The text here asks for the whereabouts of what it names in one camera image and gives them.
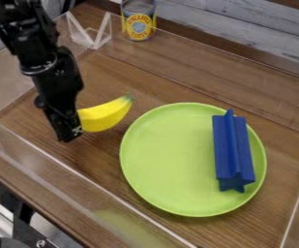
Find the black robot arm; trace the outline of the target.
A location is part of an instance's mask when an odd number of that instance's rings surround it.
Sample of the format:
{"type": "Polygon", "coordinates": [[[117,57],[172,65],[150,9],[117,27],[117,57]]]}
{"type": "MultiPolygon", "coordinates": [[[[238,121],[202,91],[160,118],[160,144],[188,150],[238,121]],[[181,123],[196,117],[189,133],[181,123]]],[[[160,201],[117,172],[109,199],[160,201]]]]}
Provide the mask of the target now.
{"type": "Polygon", "coordinates": [[[57,140],[69,142],[82,133],[76,112],[82,79],[58,36],[40,0],[0,0],[0,41],[18,59],[21,74],[33,82],[33,104],[42,110],[57,140]]]}

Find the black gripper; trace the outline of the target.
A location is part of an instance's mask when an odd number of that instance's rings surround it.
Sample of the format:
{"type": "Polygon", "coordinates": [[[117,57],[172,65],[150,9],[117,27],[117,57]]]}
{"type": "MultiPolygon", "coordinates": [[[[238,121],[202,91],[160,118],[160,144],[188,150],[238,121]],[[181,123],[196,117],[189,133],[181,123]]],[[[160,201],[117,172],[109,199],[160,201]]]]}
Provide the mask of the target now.
{"type": "Polygon", "coordinates": [[[37,96],[33,105],[44,110],[57,140],[69,142],[81,134],[76,96],[82,89],[74,57],[65,46],[21,53],[21,73],[30,77],[37,96]]]}

